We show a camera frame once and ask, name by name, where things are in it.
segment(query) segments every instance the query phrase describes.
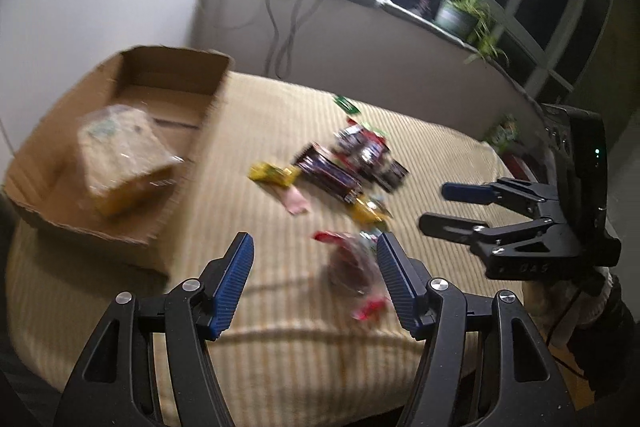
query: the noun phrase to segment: bed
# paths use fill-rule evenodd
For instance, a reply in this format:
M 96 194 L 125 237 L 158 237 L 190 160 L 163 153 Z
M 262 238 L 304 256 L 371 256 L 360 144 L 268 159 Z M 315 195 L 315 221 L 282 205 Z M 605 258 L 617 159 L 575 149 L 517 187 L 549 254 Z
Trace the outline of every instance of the bed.
M 400 327 L 392 308 L 377 324 L 354 321 L 324 272 L 329 248 L 310 238 L 316 230 L 356 231 L 344 206 L 301 182 L 312 211 L 293 217 L 246 177 L 255 161 L 287 164 L 311 141 L 330 143 L 344 126 L 344 113 L 329 93 L 239 73 L 229 74 L 220 100 L 195 180 L 160 242 L 164 274 L 19 224 L 6 270 L 15 350 L 32 371 L 62 390 L 110 299 L 121 291 L 159 294 L 197 277 L 210 259 L 225 253 L 236 232 L 245 231 L 254 237 L 254 267 L 230 329 L 209 347 L 236 425 L 342 425 L 401 406 L 422 343 Z M 491 147 L 446 127 L 356 105 L 388 133 L 392 153 L 410 171 L 388 198 L 391 229 L 407 253 L 462 291 L 493 296 L 508 288 L 521 297 L 520 283 L 485 279 L 481 263 L 466 248 L 424 237 L 416 227 L 425 211 L 494 226 L 523 220 L 495 205 L 440 197 L 445 181 L 477 184 L 509 176 Z M 166 350 L 158 337 L 162 412 L 168 425 L 178 425 Z M 467 344 L 471 352 L 473 339 Z

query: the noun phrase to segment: plant pot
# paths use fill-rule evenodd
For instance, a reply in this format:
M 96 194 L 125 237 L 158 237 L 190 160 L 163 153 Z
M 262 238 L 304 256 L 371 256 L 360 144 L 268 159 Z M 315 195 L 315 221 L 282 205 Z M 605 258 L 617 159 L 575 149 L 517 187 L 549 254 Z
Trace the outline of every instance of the plant pot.
M 450 0 L 442 0 L 434 22 L 444 31 L 466 41 L 478 24 L 478 17 L 459 10 Z

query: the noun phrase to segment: yellow snack package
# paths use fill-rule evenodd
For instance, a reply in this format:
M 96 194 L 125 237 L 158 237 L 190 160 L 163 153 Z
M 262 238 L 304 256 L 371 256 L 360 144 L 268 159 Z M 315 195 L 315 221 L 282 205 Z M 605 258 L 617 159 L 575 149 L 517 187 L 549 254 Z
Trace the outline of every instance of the yellow snack package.
M 267 162 L 258 162 L 251 166 L 248 178 L 254 182 L 271 183 L 287 188 L 293 185 L 300 172 L 300 168 L 293 165 L 281 169 Z
M 365 229 L 375 227 L 388 232 L 388 214 L 368 196 L 360 196 L 351 205 L 351 219 Z

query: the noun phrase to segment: green leaves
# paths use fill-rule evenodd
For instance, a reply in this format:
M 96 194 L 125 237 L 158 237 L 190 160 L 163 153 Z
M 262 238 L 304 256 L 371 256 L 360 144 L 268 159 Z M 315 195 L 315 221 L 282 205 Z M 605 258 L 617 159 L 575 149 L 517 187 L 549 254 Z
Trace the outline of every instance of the green leaves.
M 473 15 L 478 19 L 478 24 L 468 39 L 468 42 L 478 43 L 476 45 L 477 51 L 466 58 L 465 64 L 469 64 L 478 58 L 482 60 L 487 60 L 488 58 L 497 60 L 502 56 L 508 66 L 509 57 L 496 46 L 497 38 L 491 35 L 491 26 L 494 19 L 491 17 L 489 6 L 485 0 L 451 0 L 450 2 L 458 10 Z

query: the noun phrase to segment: black cable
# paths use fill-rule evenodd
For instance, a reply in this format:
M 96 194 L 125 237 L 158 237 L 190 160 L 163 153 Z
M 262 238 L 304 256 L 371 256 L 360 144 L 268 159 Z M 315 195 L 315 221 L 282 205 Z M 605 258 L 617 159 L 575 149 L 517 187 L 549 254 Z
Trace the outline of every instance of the black cable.
M 564 311 L 562 311 L 560 316 L 556 319 L 556 321 L 554 322 L 554 325 L 551 326 L 551 329 L 549 330 L 549 333 L 546 336 L 546 347 L 549 347 L 549 344 L 551 343 L 551 338 L 554 336 L 554 333 L 556 332 L 556 328 L 560 325 L 560 323 L 562 322 L 562 319 L 564 319 L 564 316 L 569 312 L 569 310 L 571 309 L 571 306 L 573 306 L 575 301 L 578 300 L 578 297 L 580 296 L 581 293 L 582 293 L 582 288 L 578 288 L 575 291 L 574 296 L 571 297 L 569 304 L 567 304 L 566 308 L 564 308 Z
M 583 380 L 587 380 L 587 377 L 585 377 L 583 374 L 578 373 L 573 367 L 571 367 L 569 364 L 567 364 L 566 362 L 564 362 L 563 360 L 560 360 L 558 357 L 556 357 L 555 355 L 551 355 L 552 357 L 554 357 L 554 360 L 556 362 L 558 362 L 562 367 L 564 367 L 565 369 L 569 370 L 569 372 L 573 373 L 576 377 L 578 378 L 582 378 Z

